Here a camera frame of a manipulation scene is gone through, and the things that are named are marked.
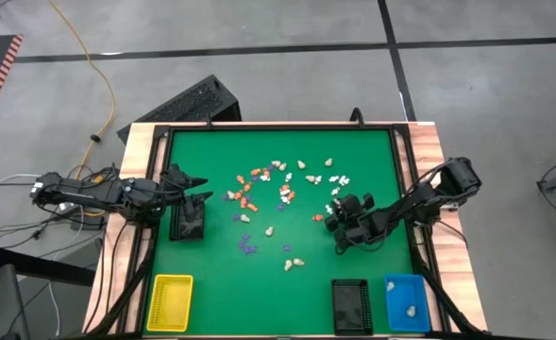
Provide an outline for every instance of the green mat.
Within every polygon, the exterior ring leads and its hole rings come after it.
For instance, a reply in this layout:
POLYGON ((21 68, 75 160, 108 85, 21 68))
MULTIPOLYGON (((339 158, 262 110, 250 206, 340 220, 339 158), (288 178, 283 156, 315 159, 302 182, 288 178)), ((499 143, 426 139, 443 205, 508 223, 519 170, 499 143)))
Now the green mat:
POLYGON ((405 228, 397 228, 378 252, 352 247, 338 256, 324 223, 312 221, 316 214, 326 215, 330 192, 338 186, 329 182, 331 176, 350 178, 339 196, 369 192, 377 207, 399 198, 386 130, 176 132, 170 152, 171 163, 190 176, 209 179, 192 193, 214 191, 206 203, 204 240, 171 242, 170 213, 160 223, 152 281, 157 274, 194 276, 189 327, 175 335, 332 334, 332 279, 368 279, 374 332, 392 332, 383 277, 412 274, 405 228), (328 158, 333 158, 330 168, 324 165, 328 158), (271 181, 253 183, 249 194, 258 212, 221 199, 227 190, 242 188, 237 175, 250 179, 252 169, 275 160, 288 167, 274 170, 271 181), (297 160, 305 162, 306 169, 300 170, 297 160), (289 172, 296 197, 280 212, 278 189, 289 172), (323 179, 314 185, 306 175, 323 179), (233 222, 235 213, 245 213, 251 222, 233 222), (270 226, 275 232, 268 238, 264 232, 270 226), (258 247, 257 253, 244 255, 238 248, 244 234, 251 235, 248 245, 258 247), (284 252, 284 245, 292 251, 284 252), (293 258, 306 264, 285 272, 285 260, 293 258))

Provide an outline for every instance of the wooden table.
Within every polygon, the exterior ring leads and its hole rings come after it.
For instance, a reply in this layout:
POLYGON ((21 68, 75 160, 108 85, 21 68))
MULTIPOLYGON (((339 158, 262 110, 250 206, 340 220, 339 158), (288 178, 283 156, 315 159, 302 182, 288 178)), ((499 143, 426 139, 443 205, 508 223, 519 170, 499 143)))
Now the wooden table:
MULTIPOLYGON (((320 122, 278 122, 278 123, 259 123, 259 122, 232 122, 232 123, 214 123, 215 125, 275 125, 275 124, 317 124, 320 122)), ((399 122, 368 122, 371 124, 393 124, 399 122)), ((172 123, 174 126, 192 126, 192 125, 205 125, 206 123, 172 123)), ((342 125, 342 124, 357 124, 355 122, 321 122, 323 125, 342 125)), ((128 142, 126 143, 125 156, 121 166, 121 178, 144 178, 147 171, 148 161, 150 157, 150 150, 152 146, 154 127, 156 125, 168 125, 167 123, 138 123, 131 126, 128 142)), ((434 123, 413 122, 408 123, 411 140, 413 143, 413 152, 416 160, 416 166, 419 174, 423 174, 430 170, 432 167, 444 161, 444 155, 439 143, 439 136, 434 123)), ((153 180, 159 181, 159 172, 165 151, 166 138, 160 139, 160 144, 157 153, 155 173, 153 180)), ((403 167, 404 177, 407 185, 411 185, 410 170, 406 160, 406 153, 403 148, 403 143, 398 143, 399 155, 403 167)), ((455 229, 462 232, 460 219, 456 212, 442 211, 442 219, 455 229)), ((134 242, 135 229, 127 226, 123 232, 120 240, 116 240, 120 228, 124 225, 125 220, 118 214, 113 214, 110 217, 107 226, 107 236, 105 240, 105 254, 100 258, 99 265, 97 266, 97 273, 95 282, 91 291, 89 300, 89 308, 85 317, 87 324, 92 317, 93 310, 97 303, 98 295, 100 294, 101 277, 104 277, 104 286, 101 289, 101 299, 97 313, 93 317, 90 329, 94 328, 99 321, 106 314, 108 295, 110 295, 110 306, 113 305, 120 293, 123 291, 126 283, 126 271, 130 261, 131 249, 134 242), (114 248, 115 243, 118 242, 116 247, 116 256, 114 258, 113 279, 111 286, 108 285, 110 280, 110 265, 111 265, 111 250, 114 248), (101 263, 104 262, 104 271, 102 272, 101 263)), ((418 240, 422 238, 419 234, 416 235, 418 240)), ((142 235, 142 242, 139 254, 139 261, 143 258, 145 250, 147 249, 147 240, 149 238, 149 230, 146 230, 142 235)), ((475 283, 475 276, 473 275, 473 268, 468 257, 468 251, 464 242, 451 231, 443 229, 436 225, 432 234, 432 242, 434 243, 435 254, 439 266, 441 281, 444 289, 449 296, 458 306, 458 308, 466 315, 468 320, 478 328, 487 329, 483 310, 475 283)), ((437 305, 435 297, 427 286, 427 297, 430 306, 431 324, 434 330, 441 330, 439 322, 439 315, 437 313, 437 305)), ((135 331, 135 320, 139 308, 139 300, 141 298, 141 285, 133 294, 126 318, 126 332, 135 331)))

